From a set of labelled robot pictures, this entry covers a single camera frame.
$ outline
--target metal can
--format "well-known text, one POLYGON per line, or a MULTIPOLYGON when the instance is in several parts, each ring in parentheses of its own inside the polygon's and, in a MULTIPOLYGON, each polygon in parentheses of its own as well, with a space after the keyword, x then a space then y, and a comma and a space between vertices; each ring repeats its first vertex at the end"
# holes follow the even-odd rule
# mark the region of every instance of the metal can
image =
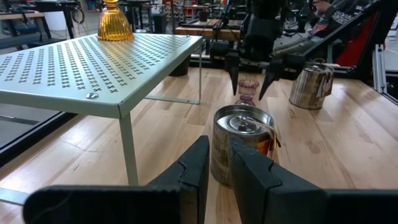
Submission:
POLYGON ((293 82, 290 103, 308 110, 321 109, 325 97, 331 93, 333 72, 326 65, 307 65, 293 82))
POLYGON ((228 167, 229 139, 237 137, 246 144, 267 154, 273 142, 270 132, 264 126, 274 127, 274 119, 265 111, 248 105, 230 105, 219 109, 213 120, 211 147, 211 173, 222 185, 232 188, 228 167), (251 119, 259 124, 243 122, 251 119))

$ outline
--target aluminum frame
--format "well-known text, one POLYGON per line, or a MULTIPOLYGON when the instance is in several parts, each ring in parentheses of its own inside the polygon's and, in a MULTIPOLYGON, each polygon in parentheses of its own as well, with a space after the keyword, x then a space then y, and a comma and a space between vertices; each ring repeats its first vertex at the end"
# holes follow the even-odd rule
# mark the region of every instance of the aluminum frame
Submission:
MULTIPOLYGON (((128 182, 137 185, 130 111, 202 42, 189 35, 135 34, 132 41, 109 43, 89 35, 2 55, 0 103, 119 119, 128 182)), ((199 104, 201 57, 199 77, 199 100, 150 97, 199 104)), ((23 205, 28 196, 0 188, 0 202, 23 205)))

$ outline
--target perforated tabletop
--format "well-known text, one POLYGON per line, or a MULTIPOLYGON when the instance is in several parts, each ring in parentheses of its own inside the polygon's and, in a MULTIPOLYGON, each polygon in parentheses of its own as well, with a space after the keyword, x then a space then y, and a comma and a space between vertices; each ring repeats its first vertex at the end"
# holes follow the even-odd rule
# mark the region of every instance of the perforated tabletop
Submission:
POLYGON ((159 34, 100 42, 89 35, 2 55, 0 103, 120 118, 201 42, 159 34))

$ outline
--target yellow glass vase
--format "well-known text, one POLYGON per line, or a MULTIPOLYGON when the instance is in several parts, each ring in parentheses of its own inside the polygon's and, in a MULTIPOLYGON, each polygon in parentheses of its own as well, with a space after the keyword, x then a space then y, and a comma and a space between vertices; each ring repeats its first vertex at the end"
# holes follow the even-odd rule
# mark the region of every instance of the yellow glass vase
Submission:
POLYGON ((134 38, 131 26, 118 8, 118 0, 105 0, 98 24, 98 40, 119 41, 134 38))

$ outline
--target paint can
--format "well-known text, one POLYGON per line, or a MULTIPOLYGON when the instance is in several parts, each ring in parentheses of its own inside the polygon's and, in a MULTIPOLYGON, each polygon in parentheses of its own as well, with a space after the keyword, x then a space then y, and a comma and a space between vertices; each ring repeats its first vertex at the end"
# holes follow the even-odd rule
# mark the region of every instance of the paint can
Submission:
POLYGON ((331 94, 334 69, 323 64, 307 65, 293 82, 289 101, 308 110, 319 110, 331 94))
POLYGON ((276 144, 276 133, 267 127, 274 130, 274 119, 253 106, 229 105, 215 113, 210 169, 220 184, 232 188, 228 167, 229 140, 233 137, 240 138, 267 155, 269 149, 273 149, 276 144))

